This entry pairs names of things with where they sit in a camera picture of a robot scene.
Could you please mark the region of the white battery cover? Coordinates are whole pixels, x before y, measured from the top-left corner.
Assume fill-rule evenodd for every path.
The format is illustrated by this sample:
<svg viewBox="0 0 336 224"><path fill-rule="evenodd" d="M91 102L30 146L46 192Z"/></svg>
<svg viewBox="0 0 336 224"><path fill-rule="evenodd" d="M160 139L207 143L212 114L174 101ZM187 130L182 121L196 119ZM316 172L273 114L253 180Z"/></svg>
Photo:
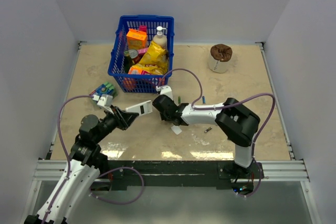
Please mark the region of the white battery cover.
<svg viewBox="0 0 336 224"><path fill-rule="evenodd" d="M175 126L175 125L173 125L173 126L171 126L171 130L172 130L176 135L179 135L179 134L182 133L182 130L181 130L181 128L180 128L179 126Z"/></svg>

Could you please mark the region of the white remote control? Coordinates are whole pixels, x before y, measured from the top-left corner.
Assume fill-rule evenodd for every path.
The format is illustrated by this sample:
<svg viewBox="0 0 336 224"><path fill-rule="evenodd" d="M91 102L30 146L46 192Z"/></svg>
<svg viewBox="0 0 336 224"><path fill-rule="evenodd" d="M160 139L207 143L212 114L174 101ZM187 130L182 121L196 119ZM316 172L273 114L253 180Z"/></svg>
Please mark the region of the white remote control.
<svg viewBox="0 0 336 224"><path fill-rule="evenodd" d="M152 113L152 101L147 100L145 102L141 102L132 106L129 106L125 109L126 112L138 113L139 116L143 116L146 114Z"/></svg>

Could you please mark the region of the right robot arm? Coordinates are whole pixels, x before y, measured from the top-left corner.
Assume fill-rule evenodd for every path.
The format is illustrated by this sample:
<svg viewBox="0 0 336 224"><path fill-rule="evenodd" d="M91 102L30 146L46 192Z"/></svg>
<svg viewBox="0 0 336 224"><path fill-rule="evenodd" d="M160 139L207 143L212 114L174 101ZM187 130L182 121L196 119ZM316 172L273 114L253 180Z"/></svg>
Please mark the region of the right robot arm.
<svg viewBox="0 0 336 224"><path fill-rule="evenodd" d="M205 105L192 107L189 103L176 105L171 98L162 94L153 101L153 106L160 113L161 120L175 126L218 126L235 144L235 175L246 178L252 173L253 138L259 128L260 117L236 99L228 98L223 104L209 108Z"/></svg>

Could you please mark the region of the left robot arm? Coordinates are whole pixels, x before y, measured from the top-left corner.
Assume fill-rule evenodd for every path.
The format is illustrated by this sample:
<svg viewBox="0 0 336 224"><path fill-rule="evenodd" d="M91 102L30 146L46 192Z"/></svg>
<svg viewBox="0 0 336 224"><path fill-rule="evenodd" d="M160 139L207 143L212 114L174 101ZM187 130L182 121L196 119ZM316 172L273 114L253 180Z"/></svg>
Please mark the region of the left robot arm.
<svg viewBox="0 0 336 224"><path fill-rule="evenodd" d="M99 142L115 129L126 130L138 116L114 106L103 119L85 116L60 180L36 215L27 216L24 223L70 223L94 180L108 174L108 158L101 153Z"/></svg>

